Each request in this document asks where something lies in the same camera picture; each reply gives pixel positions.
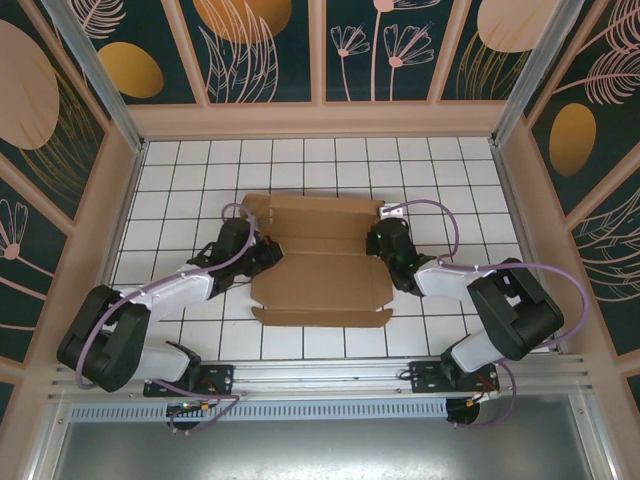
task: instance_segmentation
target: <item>flattened cardboard box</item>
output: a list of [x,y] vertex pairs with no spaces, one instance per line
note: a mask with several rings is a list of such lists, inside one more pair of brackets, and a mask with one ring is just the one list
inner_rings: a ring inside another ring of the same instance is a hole
[[391,277],[367,256],[366,237],[378,221],[378,200],[249,194],[242,201],[262,235],[284,258],[251,283],[253,308],[264,325],[382,327],[393,300]]

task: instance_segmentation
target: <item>gold circle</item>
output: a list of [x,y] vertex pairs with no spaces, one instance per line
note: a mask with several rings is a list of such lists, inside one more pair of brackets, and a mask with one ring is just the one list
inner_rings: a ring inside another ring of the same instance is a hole
[[483,0],[478,10],[480,40],[497,52],[531,50],[557,3],[557,0]]
[[256,21],[260,18],[265,21],[274,37],[289,23],[292,10],[291,0],[193,0],[193,4],[213,33],[229,42],[244,44],[262,40],[259,32],[253,35],[249,33],[255,28],[252,27],[247,8]]
[[98,56],[121,93],[149,98],[162,91],[162,70],[153,57],[137,45],[110,43],[100,49]]
[[570,177],[587,163],[596,142],[596,119],[584,105],[570,103],[551,127],[549,155],[556,172]]
[[0,20],[0,138],[25,150],[49,141],[58,124],[56,71],[38,44]]

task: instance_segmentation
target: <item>black mounting plate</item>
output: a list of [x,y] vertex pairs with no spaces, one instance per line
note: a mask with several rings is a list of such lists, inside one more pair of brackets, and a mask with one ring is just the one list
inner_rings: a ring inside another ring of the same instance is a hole
[[[211,392],[209,382],[213,383],[216,391],[220,395],[231,395],[233,389],[233,365],[202,365],[200,367],[200,375],[193,393],[200,395],[215,395]],[[155,383],[145,383],[142,395],[145,398],[164,398],[164,397],[183,397],[179,393],[167,391]]]
[[457,388],[453,387],[440,370],[440,360],[430,362],[411,362],[406,372],[406,380],[411,381],[413,393],[449,393],[463,392],[473,394],[482,391],[486,385],[478,378],[481,375],[496,390],[500,389],[496,366],[485,365],[479,370],[462,378]]

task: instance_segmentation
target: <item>floral illustration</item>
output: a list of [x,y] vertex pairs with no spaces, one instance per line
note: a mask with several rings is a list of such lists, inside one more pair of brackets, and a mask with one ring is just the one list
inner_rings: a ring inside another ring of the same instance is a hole
[[344,92],[347,95],[347,101],[351,101],[349,94],[349,86],[347,84],[347,72],[344,65],[344,59],[351,55],[360,55],[371,49],[371,44],[365,42],[366,35],[362,31],[362,26],[347,27],[342,31],[341,27],[333,27],[331,29],[331,39],[340,56],[342,65],[342,81],[344,82]]
[[393,100],[393,79],[396,68],[406,65],[419,65],[433,60],[434,51],[428,49],[431,44],[429,26],[418,28],[408,26],[398,37],[398,25],[384,29],[384,45],[391,65],[389,100]]
[[[20,256],[20,244],[24,238],[28,218],[29,210],[22,203],[16,202],[12,210],[6,199],[0,200],[0,260],[19,261],[48,277],[53,277],[53,273],[34,265]],[[0,277],[0,283],[40,300],[47,298],[46,295],[12,282],[4,277]],[[0,327],[14,330],[33,330],[31,327],[17,327],[4,324],[0,324]]]
[[433,7],[440,3],[440,0],[373,0],[378,14],[376,16],[376,26],[373,32],[373,49],[371,53],[371,101],[376,99],[376,53],[378,47],[378,33],[380,32],[380,19],[383,13],[394,10],[414,10],[419,8]]

